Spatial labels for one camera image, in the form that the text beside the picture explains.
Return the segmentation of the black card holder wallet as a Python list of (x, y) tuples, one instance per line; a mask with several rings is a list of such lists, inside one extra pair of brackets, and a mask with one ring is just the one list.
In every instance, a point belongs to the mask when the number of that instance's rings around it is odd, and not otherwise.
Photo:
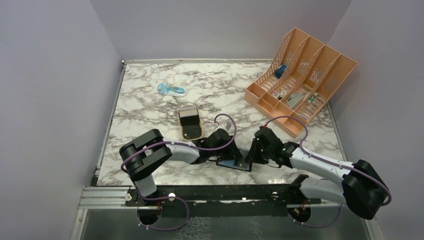
[(228, 159), (219, 159), (216, 165), (234, 170), (251, 172), (253, 163), (248, 160), (248, 153), (249, 151), (247, 149), (238, 148), (232, 157)]

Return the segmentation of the gold oval tray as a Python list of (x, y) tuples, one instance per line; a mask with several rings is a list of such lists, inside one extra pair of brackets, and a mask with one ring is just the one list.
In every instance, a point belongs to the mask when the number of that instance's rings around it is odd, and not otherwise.
[(180, 124), (181, 136), (182, 136), (182, 126), (201, 124), (201, 118), (200, 118), (199, 112), (198, 112), (198, 115), (180, 117), (178, 111), (177, 111), (177, 115), (178, 115), (179, 124)]

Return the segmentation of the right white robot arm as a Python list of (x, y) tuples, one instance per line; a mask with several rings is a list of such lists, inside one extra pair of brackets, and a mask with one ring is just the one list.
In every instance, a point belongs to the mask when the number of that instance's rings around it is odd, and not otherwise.
[(296, 204), (313, 198), (328, 200), (371, 220), (389, 199), (388, 187), (369, 162), (335, 160), (295, 142), (283, 143), (268, 127), (260, 127), (255, 132), (249, 154), (256, 163), (272, 160), (279, 167), (304, 170), (321, 177), (306, 177), (288, 190), (289, 199)]

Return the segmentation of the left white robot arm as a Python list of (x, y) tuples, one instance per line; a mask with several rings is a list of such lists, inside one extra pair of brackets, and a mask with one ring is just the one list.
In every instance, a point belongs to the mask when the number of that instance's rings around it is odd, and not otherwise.
[(209, 137), (193, 141), (171, 141), (158, 129), (152, 129), (119, 149), (123, 161), (121, 169), (129, 175), (138, 189), (138, 199), (144, 205), (157, 200), (157, 186), (153, 172), (166, 161), (202, 164), (216, 158), (217, 161), (241, 160), (243, 155), (227, 130), (218, 128)]

